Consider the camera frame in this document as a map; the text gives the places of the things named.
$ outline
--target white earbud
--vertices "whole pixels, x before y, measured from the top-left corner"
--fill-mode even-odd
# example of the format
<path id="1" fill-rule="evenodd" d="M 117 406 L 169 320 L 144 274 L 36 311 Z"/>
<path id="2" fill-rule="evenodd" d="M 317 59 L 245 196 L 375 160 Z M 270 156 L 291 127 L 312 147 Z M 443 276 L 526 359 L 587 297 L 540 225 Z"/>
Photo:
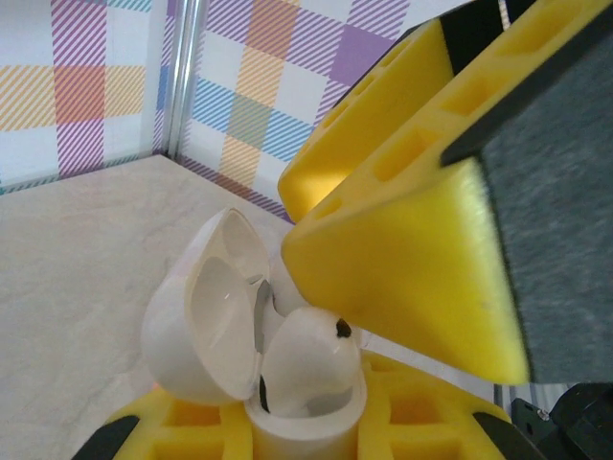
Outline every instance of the white earbud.
<path id="1" fill-rule="evenodd" d="M 309 402 L 346 392 L 360 370 L 351 327 L 338 316 L 294 310 L 272 338 L 261 365 L 261 406 L 286 418 L 308 416 Z"/>

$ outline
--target marble surface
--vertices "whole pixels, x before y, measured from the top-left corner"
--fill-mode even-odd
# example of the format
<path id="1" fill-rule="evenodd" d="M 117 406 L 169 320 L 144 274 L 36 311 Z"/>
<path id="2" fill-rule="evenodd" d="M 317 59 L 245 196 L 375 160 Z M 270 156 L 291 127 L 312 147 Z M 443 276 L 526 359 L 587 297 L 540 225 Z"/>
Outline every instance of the marble surface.
<path id="1" fill-rule="evenodd" d="M 139 350 L 148 300 L 227 206 L 278 250 L 287 222 L 162 157 L 0 197 L 0 459 L 68 459 L 148 391 Z M 364 341 L 491 399 L 489 383 Z"/>

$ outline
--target white earbud case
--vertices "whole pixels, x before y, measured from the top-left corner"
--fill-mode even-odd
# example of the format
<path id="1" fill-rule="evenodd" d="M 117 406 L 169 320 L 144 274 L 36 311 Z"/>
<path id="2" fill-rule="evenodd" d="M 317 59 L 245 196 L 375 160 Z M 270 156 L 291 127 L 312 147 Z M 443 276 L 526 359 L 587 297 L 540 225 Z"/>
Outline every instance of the white earbud case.
<path id="1" fill-rule="evenodd" d="M 268 254 L 248 220 L 236 209 L 216 214 L 149 303 L 141 334 L 149 371 L 178 399 L 205 405 L 245 401 L 257 458 L 354 458 L 366 403 L 361 371 L 350 390 L 316 399 L 304 417 L 277 417 L 262 408 L 261 352 L 284 322 L 268 295 L 269 283 Z M 306 361 L 316 362 L 310 349 L 304 353 Z"/>

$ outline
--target checkered wall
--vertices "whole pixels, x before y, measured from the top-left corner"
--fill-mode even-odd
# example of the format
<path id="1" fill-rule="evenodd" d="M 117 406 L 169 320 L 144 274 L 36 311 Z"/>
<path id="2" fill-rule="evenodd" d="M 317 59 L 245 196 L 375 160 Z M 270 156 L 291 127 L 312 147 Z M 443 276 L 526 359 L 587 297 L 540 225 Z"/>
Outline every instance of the checkered wall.
<path id="1" fill-rule="evenodd" d="M 0 193 L 162 147 L 174 1 L 0 0 Z"/>
<path id="2" fill-rule="evenodd" d="M 181 162 L 286 218 L 277 180 L 407 29 L 466 0 L 212 0 Z"/>

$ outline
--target case lid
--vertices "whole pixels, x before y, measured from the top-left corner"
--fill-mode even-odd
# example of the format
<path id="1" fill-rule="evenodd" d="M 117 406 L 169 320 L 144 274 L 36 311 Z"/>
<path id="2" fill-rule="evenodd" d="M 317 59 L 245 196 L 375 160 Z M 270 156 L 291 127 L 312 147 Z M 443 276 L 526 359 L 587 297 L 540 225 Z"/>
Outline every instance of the case lid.
<path id="1" fill-rule="evenodd" d="M 250 398 L 261 366 L 254 308 L 268 278 L 267 252 L 247 219 L 236 209 L 209 219 L 148 305 L 141 337 L 155 380 L 194 403 Z"/>

